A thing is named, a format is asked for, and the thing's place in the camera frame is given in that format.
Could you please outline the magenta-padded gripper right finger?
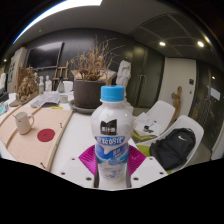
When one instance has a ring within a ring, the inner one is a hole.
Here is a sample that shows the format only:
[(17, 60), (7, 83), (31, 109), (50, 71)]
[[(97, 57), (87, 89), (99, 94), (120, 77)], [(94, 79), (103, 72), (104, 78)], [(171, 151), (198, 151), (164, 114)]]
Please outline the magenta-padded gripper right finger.
[(167, 172), (154, 157), (146, 157), (134, 146), (129, 146), (126, 174), (128, 188), (140, 188), (165, 176)]

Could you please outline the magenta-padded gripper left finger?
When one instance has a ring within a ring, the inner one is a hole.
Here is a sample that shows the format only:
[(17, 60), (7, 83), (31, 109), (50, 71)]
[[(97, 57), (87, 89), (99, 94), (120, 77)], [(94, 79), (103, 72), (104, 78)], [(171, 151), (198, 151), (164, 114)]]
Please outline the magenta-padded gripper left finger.
[(99, 173), (95, 146), (90, 146), (78, 157), (70, 158), (59, 176), (84, 188), (97, 188)]

